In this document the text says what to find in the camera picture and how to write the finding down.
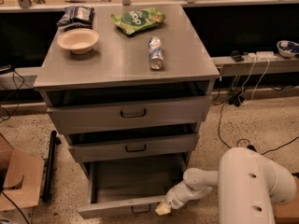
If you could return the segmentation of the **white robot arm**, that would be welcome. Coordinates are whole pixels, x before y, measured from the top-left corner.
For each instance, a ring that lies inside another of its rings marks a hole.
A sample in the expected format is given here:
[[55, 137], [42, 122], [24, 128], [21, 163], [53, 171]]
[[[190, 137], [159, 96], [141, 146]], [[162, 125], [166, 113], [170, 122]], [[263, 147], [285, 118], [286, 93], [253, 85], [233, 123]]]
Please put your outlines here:
[[166, 215], [214, 188], [219, 224], [276, 224], [273, 206], [290, 203], [297, 194], [295, 178], [285, 167], [253, 150], [234, 147], [223, 154], [216, 171], [187, 169], [155, 212]]

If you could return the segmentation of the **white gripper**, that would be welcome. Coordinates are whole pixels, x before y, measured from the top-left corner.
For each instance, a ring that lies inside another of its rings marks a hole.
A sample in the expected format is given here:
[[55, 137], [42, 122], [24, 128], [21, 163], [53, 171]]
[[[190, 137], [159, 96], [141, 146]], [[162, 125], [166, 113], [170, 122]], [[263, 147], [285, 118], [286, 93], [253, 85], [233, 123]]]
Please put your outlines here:
[[165, 195], [165, 201], [161, 201], [155, 212], [158, 216], [164, 216], [171, 213], [171, 209], [179, 209], [189, 200], [189, 187], [185, 184], [177, 184], [171, 188]]

